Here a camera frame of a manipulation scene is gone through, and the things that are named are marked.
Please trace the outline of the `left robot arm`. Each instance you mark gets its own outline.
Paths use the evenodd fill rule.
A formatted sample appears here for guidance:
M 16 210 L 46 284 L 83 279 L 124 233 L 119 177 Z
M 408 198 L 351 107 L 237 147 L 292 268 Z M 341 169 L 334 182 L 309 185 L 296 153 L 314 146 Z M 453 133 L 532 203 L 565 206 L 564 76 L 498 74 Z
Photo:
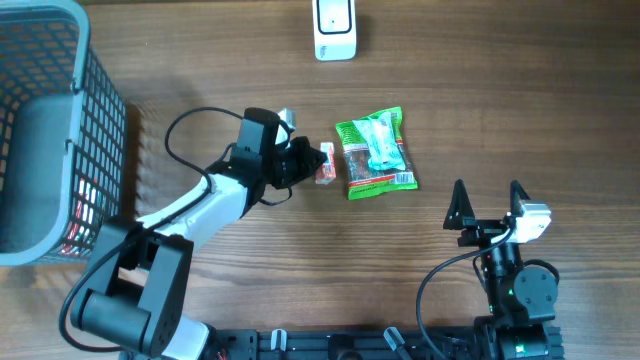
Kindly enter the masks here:
M 294 137 L 287 110 L 248 108 L 240 132 L 207 168 L 187 160 L 199 183 L 166 208 L 138 220 L 108 219 L 85 273 L 61 306 L 58 329 L 74 348 L 98 352 L 70 327 L 109 341 L 123 359 L 226 359 L 216 329 L 183 313 L 194 253 L 220 229 L 265 203 L 267 186 L 290 191 L 326 161 L 305 136 Z

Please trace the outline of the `small red candy pack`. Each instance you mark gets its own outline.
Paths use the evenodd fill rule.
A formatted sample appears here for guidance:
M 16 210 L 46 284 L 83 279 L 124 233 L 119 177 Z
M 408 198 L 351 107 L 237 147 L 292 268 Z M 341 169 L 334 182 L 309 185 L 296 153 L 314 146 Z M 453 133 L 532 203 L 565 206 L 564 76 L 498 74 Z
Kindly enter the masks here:
M 320 185 L 328 185 L 336 179 L 335 146 L 332 142 L 322 142 L 320 150 L 326 155 L 326 159 L 316 172 L 315 182 Z

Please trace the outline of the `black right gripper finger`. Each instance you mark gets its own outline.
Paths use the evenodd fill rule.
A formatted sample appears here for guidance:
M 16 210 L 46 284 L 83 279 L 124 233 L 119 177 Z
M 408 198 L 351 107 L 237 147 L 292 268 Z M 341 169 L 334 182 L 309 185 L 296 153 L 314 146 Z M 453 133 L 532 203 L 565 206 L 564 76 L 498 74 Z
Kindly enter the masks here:
M 451 202 L 443 222 L 445 230 L 463 230 L 475 225 L 475 213 L 462 179 L 454 183 Z
M 512 180 L 510 183 L 510 213 L 512 216 L 521 216 L 523 211 L 521 210 L 521 201 L 528 201 L 529 195 L 521 186 L 518 180 Z

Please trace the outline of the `white barcode scanner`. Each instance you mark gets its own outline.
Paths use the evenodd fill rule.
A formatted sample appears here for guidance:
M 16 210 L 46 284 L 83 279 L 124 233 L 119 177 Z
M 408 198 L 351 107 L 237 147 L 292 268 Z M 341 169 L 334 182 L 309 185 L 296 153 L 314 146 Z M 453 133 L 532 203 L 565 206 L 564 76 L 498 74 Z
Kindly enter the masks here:
M 354 0 L 312 0 L 314 53 L 319 61 L 346 61 L 357 52 Z

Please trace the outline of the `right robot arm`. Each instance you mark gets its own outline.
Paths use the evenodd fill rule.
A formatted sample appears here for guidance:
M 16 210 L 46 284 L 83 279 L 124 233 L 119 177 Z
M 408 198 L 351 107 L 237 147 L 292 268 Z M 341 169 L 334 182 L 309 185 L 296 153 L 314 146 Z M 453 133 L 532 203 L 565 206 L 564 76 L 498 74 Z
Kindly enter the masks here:
M 510 184 L 510 209 L 497 220 L 478 219 L 464 185 L 454 183 L 443 228 L 459 230 L 460 247 L 474 247 L 474 267 L 490 314 L 474 320 L 476 359 L 550 359 L 559 352 L 548 323 L 555 319 L 560 276 L 550 263 L 523 260 L 520 247 L 543 235 L 551 209 L 532 200 L 516 180 Z

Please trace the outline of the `green snack bag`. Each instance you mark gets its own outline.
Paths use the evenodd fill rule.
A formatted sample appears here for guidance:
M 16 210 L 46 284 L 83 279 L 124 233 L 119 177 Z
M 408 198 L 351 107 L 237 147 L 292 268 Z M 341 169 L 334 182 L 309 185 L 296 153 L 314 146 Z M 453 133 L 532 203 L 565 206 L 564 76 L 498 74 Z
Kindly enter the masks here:
M 349 200 L 418 188 L 402 122 L 402 108 L 396 106 L 335 126 L 347 167 Z

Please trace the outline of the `grey plastic shopping basket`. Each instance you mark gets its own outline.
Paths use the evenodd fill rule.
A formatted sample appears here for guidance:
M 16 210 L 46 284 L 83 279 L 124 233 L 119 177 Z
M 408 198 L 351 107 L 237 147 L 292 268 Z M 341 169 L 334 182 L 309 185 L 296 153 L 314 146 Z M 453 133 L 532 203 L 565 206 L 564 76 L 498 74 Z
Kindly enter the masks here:
M 83 7 L 2 2 L 2 266 L 90 257 L 121 212 L 127 130 Z

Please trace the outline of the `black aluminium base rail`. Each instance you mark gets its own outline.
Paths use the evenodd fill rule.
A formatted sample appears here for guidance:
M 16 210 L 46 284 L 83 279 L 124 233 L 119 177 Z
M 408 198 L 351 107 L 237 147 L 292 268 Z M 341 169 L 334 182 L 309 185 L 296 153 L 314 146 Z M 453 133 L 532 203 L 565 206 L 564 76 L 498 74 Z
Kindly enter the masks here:
M 436 327 L 432 341 L 449 359 L 552 359 L 565 357 L 558 327 L 520 329 L 490 336 L 471 327 Z M 401 331 L 391 340 L 382 331 L 218 330 L 202 359 L 435 359 L 417 331 Z

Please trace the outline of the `teal white tissue pack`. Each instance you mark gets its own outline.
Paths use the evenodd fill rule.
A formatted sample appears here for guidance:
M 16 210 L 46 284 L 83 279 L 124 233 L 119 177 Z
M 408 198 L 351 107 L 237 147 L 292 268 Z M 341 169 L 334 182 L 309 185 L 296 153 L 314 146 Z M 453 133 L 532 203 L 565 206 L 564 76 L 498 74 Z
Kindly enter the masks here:
M 392 119 L 392 113 L 385 111 L 374 117 L 352 121 L 369 148 L 368 165 L 373 170 L 406 169 L 396 142 Z

